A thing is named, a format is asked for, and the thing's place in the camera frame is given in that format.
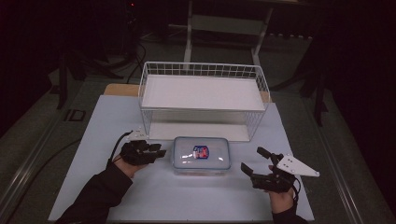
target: white table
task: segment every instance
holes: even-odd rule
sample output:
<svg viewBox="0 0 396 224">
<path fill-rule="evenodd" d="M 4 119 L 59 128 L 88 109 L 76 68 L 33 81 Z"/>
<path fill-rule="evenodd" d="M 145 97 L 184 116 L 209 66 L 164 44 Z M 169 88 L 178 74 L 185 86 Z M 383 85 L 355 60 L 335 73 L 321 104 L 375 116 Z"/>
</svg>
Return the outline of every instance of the white table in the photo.
<svg viewBox="0 0 396 224">
<path fill-rule="evenodd" d="M 142 125 L 136 97 L 100 97 L 90 123 L 49 215 L 56 220 L 73 203 L 85 183 L 106 167 L 119 137 Z M 170 149 L 172 141 L 163 141 Z M 260 222 L 271 220 L 268 195 L 251 187 L 240 170 L 244 162 L 258 174 L 271 164 L 256 153 L 258 146 L 274 153 L 290 153 L 290 145 L 275 104 L 270 104 L 249 143 L 231 143 L 232 167 L 225 176 L 175 175 L 170 150 L 165 157 L 139 171 L 122 203 L 110 210 L 108 220 L 120 222 Z M 304 186 L 297 214 L 313 220 Z"/>
</svg>

